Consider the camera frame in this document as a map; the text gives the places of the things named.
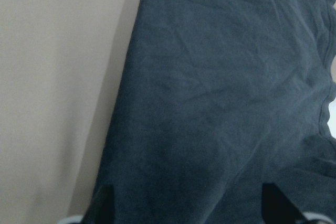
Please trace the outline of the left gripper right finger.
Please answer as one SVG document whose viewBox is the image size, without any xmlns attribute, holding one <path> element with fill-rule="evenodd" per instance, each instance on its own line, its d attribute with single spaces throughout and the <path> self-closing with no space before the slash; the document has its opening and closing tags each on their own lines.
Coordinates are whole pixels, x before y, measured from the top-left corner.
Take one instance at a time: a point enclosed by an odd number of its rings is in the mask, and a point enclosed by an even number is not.
<svg viewBox="0 0 336 224">
<path fill-rule="evenodd" d="M 262 218 L 267 224 L 334 223 L 326 215 L 300 211 L 274 183 L 262 185 Z"/>
</svg>

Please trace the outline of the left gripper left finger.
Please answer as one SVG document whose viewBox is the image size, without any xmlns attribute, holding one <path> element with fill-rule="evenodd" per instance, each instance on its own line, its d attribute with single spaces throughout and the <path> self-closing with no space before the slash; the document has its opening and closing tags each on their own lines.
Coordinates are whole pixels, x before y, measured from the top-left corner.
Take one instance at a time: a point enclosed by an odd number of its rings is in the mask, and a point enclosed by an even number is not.
<svg viewBox="0 0 336 224">
<path fill-rule="evenodd" d="M 114 219 L 114 188 L 113 185 L 104 185 L 99 188 L 83 216 L 66 217 L 59 220 L 59 224 L 105 224 L 114 223 Z"/>
</svg>

